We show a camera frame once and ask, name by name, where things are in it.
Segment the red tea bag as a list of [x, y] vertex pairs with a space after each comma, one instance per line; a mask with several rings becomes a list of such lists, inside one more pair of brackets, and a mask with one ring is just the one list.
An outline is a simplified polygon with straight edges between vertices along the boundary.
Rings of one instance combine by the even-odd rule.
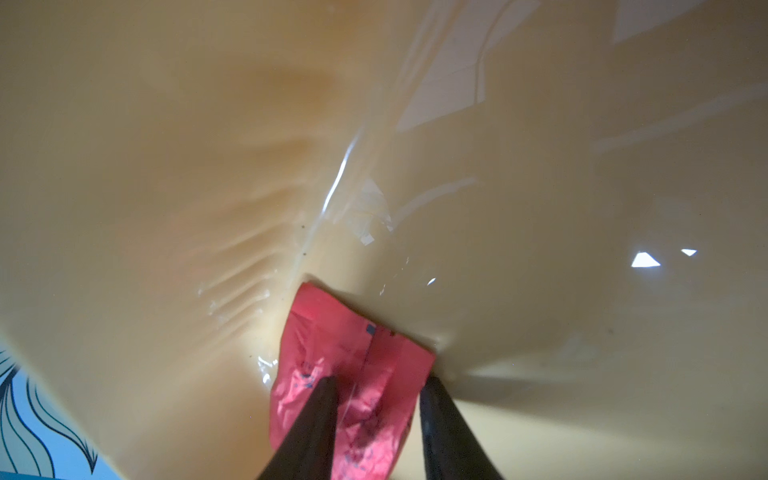
[[291, 305], [270, 393], [269, 440], [279, 448], [318, 382], [337, 381], [332, 478], [386, 479], [410, 431], [435, 354], [302, 284]]

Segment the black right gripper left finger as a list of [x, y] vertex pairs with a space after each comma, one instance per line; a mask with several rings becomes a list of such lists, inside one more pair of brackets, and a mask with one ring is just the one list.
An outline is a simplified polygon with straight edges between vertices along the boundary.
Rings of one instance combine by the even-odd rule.
[[337, 415], [337, 380], [322, 378], [258, 479], [329, 480]]

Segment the yellow plastic tray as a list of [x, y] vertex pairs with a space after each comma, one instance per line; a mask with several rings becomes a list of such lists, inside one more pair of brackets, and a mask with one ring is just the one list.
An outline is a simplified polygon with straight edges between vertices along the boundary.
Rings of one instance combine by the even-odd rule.
[[765, 478], [766, 3], [2, 3], [3, 472], [257, 478], [305, 282], [506, 479]]

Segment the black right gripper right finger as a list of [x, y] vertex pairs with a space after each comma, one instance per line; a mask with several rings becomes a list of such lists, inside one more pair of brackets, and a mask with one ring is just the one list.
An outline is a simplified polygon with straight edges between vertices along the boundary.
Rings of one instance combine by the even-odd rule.
[[427, 479], [502, 479], [434, 375], [420, 392], [419, 411]]

